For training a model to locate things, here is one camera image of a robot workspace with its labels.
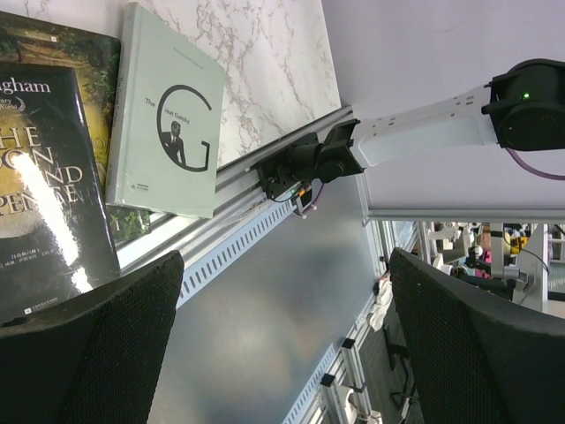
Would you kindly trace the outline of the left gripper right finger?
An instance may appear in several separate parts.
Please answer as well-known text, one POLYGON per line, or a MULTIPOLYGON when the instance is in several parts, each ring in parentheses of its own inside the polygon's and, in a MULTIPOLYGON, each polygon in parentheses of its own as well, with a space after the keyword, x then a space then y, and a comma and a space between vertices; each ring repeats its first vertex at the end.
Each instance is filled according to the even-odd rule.
POLYGON ((564 320, 397 248, 395 310, 427 423, 562 423, 564 320))

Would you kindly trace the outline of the white Great Gatsby book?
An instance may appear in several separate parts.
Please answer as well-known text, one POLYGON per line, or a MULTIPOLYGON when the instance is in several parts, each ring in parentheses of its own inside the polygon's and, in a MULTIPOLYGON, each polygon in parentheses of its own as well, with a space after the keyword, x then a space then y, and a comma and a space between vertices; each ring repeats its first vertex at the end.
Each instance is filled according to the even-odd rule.
POLYGON ((105 200, 209 218, 225 71, 141 4, 124 10, 105 200))

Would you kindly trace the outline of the aluminium front rail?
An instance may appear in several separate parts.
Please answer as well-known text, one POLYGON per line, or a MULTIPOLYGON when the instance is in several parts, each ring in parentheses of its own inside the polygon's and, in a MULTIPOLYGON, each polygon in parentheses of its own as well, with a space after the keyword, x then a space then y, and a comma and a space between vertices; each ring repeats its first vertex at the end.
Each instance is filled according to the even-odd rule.
POLYGON ((282 171, 276 169, 279 157, 285 157, 286 151, 301 140, 324 141, 333 126, 351 117, 352 107, 341 107, 222 166, 216 176, 213 216, 206 219, 153 213, 151 232, 117 249, 121 273, 126 275, 170 250, 198 250, 223 224, 239 220, 244 212, 258 206, 273 206, 273 198, 280 199, 297 186, 290 181, 287 166, 282 171))

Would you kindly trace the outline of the black Moon and Sixpence book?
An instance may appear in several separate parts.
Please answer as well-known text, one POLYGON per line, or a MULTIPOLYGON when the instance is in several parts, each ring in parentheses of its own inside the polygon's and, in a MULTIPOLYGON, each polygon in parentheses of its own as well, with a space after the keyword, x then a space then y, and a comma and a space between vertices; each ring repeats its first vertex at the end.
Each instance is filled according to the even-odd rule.
POLYGON ((1 321, 119 275, 74 70, 3 63, 1 321))

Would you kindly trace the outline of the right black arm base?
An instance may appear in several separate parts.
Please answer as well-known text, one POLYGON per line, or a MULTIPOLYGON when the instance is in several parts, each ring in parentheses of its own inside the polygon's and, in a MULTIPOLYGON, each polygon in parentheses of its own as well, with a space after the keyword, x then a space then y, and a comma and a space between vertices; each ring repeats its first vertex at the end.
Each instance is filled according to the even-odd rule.
POLYGON ((298 183, 311 182, 322 148, 318 134, 310 132, 259 161, 254 169, 265 195, 274 200, 298 183))

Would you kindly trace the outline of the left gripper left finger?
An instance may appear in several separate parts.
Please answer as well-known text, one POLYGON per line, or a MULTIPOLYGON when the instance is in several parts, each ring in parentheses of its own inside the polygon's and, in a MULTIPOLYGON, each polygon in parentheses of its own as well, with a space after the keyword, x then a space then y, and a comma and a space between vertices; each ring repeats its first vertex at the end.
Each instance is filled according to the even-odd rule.
POLYGON ((171 251, 1 327, 3 423, 145 423, 185 263, 171 251))

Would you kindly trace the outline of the green forest cover book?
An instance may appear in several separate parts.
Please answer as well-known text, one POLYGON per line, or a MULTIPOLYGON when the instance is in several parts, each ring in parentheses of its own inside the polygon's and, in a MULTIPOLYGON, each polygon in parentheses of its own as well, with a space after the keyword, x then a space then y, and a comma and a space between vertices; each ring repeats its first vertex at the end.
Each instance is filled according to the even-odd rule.
MULTIPOLYGON (((1 11, 1 63, 64 66, 75 71, 102 193, 109 163, 120 41, 78 28, 1 11)), ((149 212, 107 207, 112 236, 118 244, 148 234, 149 212)), ((1 239, 30 232, 40 216, 1 216, 1 239)))

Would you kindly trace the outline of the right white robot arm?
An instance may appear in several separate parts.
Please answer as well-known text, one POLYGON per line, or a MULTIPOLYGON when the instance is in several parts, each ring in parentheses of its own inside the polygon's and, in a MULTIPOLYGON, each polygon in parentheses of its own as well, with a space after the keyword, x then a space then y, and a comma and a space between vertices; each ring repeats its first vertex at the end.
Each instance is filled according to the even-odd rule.
POLYGON ((445 148, 497 145, 533 175, 522 152, 564 148, 564 64, 530 59, 485 85, 388 117, 352 119, 335 126, 320 149, 315 176, 324 183, 362 173, 405 155, 445 148))

